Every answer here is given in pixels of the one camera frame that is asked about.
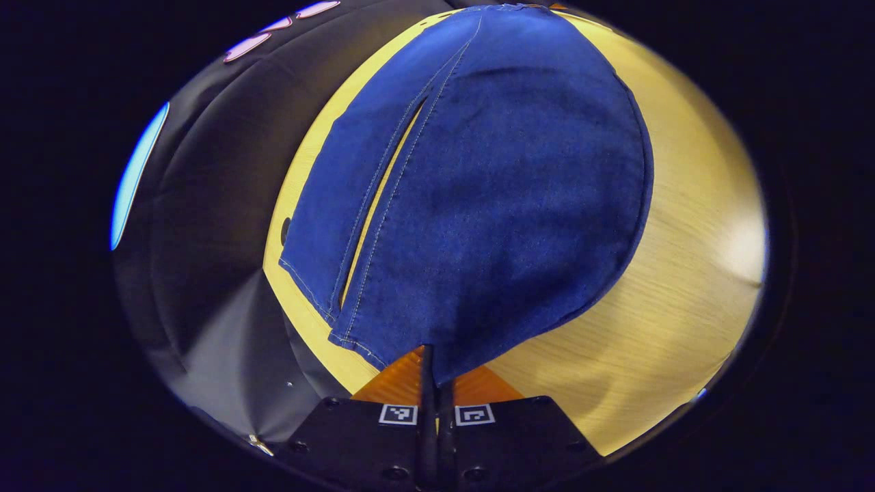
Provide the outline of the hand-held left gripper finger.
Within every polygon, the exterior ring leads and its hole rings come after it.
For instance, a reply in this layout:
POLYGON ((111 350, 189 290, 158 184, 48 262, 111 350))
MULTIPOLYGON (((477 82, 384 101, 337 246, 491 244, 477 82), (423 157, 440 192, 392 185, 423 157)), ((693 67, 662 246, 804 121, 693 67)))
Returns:
POLYGON ((370 383, 414 383, 412 405, 324 398, 282 445, 282 464, 325 491, 428 491, 438 481, 433 349, 403 356, 370 383))
POLYGON ((526 398, 489 368, 440 389, 438 477, 450 491, 550 491, 603 456, 547 395, 526 398))

